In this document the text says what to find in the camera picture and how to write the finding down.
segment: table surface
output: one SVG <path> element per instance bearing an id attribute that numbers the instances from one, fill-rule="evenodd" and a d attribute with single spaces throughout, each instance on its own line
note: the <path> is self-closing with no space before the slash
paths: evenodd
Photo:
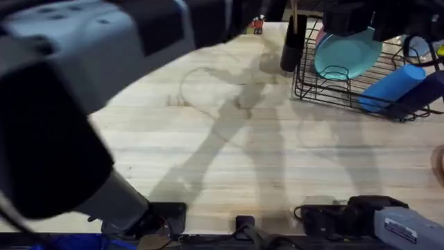
<path id="1" fill-rule="evenodd" d="M 93 114 L 116 169 L 151 201 L 186 202 L 188 233 L 232 231 L 236 215 L 300 233 L 295 206 L 357 194 L 392 196 L 444 224 L 430 165 L 444 117 L 398 124 L 290 100 L 279 66 L 286 29 L 265 23 L 263 35 L 183 56 Z M 75 213 L 26 223 L 40 232 L 101 225 Z"/>

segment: black cable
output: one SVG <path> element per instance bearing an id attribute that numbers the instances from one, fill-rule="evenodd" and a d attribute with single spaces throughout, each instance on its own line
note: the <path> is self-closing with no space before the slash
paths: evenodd
<path id="1" fill-rule="evenodd" d="M 283 235 L 275 235 L 272 237 L 272 239 L 267 242 L 267 244 L 264 246 L 263 249 L 265 250 L 274 250 L 282 246 L 282 243 L 289 243 L 291 246 L 297 250 L 304 250 L 295 240 L 283 236 Z"/>
<path id="2" fill-rule="evenodd" d="M 10 216 L 2 207 L 0 207 L 0 216 L 2 216 L 11 226 L 16 228 L 18 231 L 22 232 L 30 240 L 34 241 L 36 244 L 40 244 L 46 250 L 59 250 L 59 248 L 52 242 L 45 240 L 38 233 L 33 232 L 31 229 L 26 228 L 24 225 L 20 224 L 12 216 Z"/>
<path id="3" fill-rule="evenodd" d="M 163 250 L 165 247 L 169 246 L 172 242 L 173 242 L 173 240 L 169 240 L 167 243 L 165 243 L 163 246 L 159 247 L 156 250 Z"/>
<path id="4" fill-rule="evenodd" d="M 295 207 L 294 210 L 293 210 L 293 216 L 294 216 L 294 218 L 295 218 L 298 222 L 302 222 L 302 223 L 303 223 L 302 218 L 299 217 L 299 216 L 296 214 L 296 212 L 297 212 L 299 209 L 301 209 L 301 208 L 302 208 L 302 206 L 297 206 L 297 207 Z"/>
<path id="5" fill-rule="evenodd" d="M 218 236 L 218 237 L 214 237 L 210 240 L 196 240 L 196 238 L 198 236 L 193 236 L 193 240 L 184 240 L 184 238 L 182 238 L 179 242 L 183 243 L 183 244 L 190 244 L 190 245 L 194 245 L 194 244 L 214 244 L 214 243 L 220 243 L 222 241 L 226 241 L 226 240 L 230 240 L 231 238 L 234 238 L 238 233 L 242 232 L 243 230 L 245 230 L 248 226 L 241 226 L 240 228 L 238 228 L 235 232 L 233 232 L 230 235 L 222 235 L 222 236 Z"/>

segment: blue foam roller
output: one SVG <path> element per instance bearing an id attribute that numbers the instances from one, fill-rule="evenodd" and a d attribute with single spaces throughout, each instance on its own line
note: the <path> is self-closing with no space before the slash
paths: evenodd
<path id="1" fill-rule="evenodd" d="M 431 104 L 444 95 L 444 71 L 434 72 L 407 94 L 401 97 L 397 103 L 384 111 L 384 115 L 392 119 L 402 119 L 421 108 Z"/>
<path id="2" fill-rule="evenodd" d="M 387 101 L 397 101 L 408 91 L 419 85 L 425 78 L 425 71 L 417 66 L 405 65 L 379 82 L 371 85 L 363 95 Z M 361 107 L 370 112 L 379 112 L 391 105 L 388 102 L 359 97 Z"/>

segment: teal plate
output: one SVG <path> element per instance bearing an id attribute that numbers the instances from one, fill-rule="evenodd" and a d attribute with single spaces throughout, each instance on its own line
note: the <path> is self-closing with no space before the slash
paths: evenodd
<path id="1" fill-rule="evenodd" d="M 347 80 L 366 72 L 382 51 L 382 42 L 373 40 L 374 31 L 369 27 L 349 37 L 325 35 L 316 48 L 316 72 L 332 80 Z"/>

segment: dish rack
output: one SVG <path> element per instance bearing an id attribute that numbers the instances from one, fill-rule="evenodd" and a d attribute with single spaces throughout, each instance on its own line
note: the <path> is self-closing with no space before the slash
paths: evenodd
<path id="1" fill-rule="evenodd" d="M 344 74 L 348 69 L 336 65 L 330 65 L 326 67 L 324 71 L 328 68 L 330 68 L 330 70 L 342 68 L 344 70 L 343 72 L 335 73 L 344 74 L 345 80 L 326 79 L 316 73 L 314 68 L 316 36 L 321 27 L 322 21 L 320 18 L 309 18 L 305 33 L 305 47 L 303 49 L 300 64 L 296 66 L 293 75 L 292 97 L 294 99 L 296 98 L 314 103 L 326 103 L 333 106 L 357 109 L 367 115 L 375 115 L 389 119 L 388 117 L 379 115 L 379 113 L 371 113 L 361 108 L 358 98 L 365 97 L 367 99 L 389 103 L 390 106 L 403 106 L 396 101 L 368 97 L 362 94 L 362 92 L 370 85 L 378 82 L 398 67 L 406 64 L 406 60 L 402 55 L 402 45 L 398 44 L 395 40 L 385 41 L 383 43 L 381 56 L 378 58 L 377 62 L 363 74 L 351 79 L 347 77 L 347 74 Z M 420 56 L 417 56 L 411 60 L 420 62 L 423 59 Z M 419 117 L 428 117 L 431 114 L 441 115 L 443 113 L 444 112 L 432 110 L 429 106 L 426 106 L 418 112 L 410 113 L 405 118 L 399 119 L 399 121 L 414 121 Z"/>

